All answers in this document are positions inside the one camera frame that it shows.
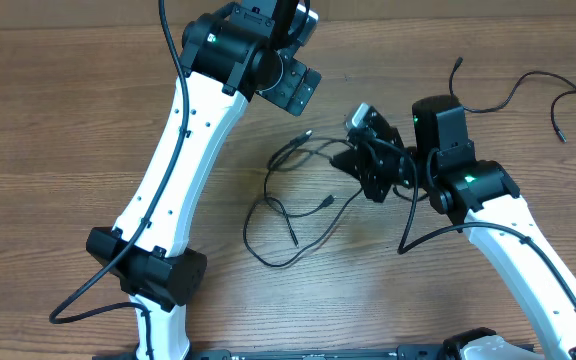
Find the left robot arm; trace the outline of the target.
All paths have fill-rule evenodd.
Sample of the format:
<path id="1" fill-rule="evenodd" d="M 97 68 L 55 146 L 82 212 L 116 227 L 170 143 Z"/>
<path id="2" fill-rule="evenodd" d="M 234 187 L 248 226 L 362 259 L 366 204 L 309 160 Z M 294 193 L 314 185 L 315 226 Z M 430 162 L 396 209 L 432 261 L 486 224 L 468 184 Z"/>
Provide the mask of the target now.
<path id="1" fill-rule="evenodd" d="M 303 112 L 321 77 L 295 55 L 318 21 L 305 1 L 235 1 L 190 22 L 174 45 L 174 98 L 150 164 L 115 223 L 86 242 L 136 313 L 131 358 L 190 357 L 186 306 L 207 266 L 188 246 L 198 200 L 253 97 Z"/>

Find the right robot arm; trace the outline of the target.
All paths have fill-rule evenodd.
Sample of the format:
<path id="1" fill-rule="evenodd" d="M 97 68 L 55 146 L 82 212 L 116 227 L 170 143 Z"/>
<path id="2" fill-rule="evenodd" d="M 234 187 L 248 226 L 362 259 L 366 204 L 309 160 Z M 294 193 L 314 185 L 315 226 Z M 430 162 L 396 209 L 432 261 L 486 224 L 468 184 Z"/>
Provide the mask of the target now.
<path id="1" fill-rule="evenodd" d="M 541 359 L 576 359 L 576 277 L 540 231 L 517 183 L 497 162 L 479 160 L 468 136 L 465 109 L 453 95 L 412 106 L 415 145 L 377 109 L 358 105 L 347 116 L 349 149 L 332 165 L 357 179 L 364 195 L 381 203 L 397 186 L 428 196 L 449 218 L 447 227 L 414 241 L 405 254 L 443 234 L 464 234 L 492 264 L 532 325 Z"/>

